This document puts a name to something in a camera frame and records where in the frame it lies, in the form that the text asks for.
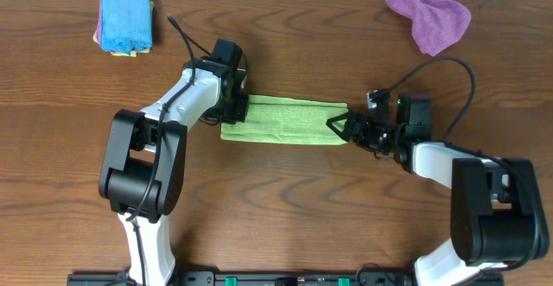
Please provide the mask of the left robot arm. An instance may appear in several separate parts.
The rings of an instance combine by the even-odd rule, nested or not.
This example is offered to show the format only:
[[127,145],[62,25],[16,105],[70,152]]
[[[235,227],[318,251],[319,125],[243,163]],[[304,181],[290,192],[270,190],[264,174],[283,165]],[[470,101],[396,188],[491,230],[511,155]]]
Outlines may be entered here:
[[121,110],[112,119],[99,193],[126,232],[130,268],[121,283],[173,281],[169,215],[184,181],[188,132],[201,120],[244,121],[248,72],[244,62],[195,58],[155,103],[139,111]]

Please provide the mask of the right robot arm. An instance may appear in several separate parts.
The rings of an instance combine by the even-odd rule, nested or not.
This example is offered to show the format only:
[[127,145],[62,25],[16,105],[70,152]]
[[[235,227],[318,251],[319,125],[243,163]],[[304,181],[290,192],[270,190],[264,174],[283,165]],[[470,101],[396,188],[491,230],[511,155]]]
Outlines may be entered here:
[[346,142],[392,156],[406,172],[450,190],[450,237],[418,258],[404,285],[491,285],[503,271],[543,258],[550,235],[531,161],[500,158],[432,138],[431,101],[404,94],[388,124],[386,99],[373,115],[349,111],[327,120]]

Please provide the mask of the green microfiber cloth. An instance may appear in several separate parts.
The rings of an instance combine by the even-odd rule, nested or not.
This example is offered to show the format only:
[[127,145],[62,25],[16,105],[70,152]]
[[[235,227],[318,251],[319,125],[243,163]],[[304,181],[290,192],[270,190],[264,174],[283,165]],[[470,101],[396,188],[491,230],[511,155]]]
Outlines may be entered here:
[[248,143],[342,145],[327,127],[330,118],[347,113],[346,103],[251,95],[245,121],[222,124],[220,138]]

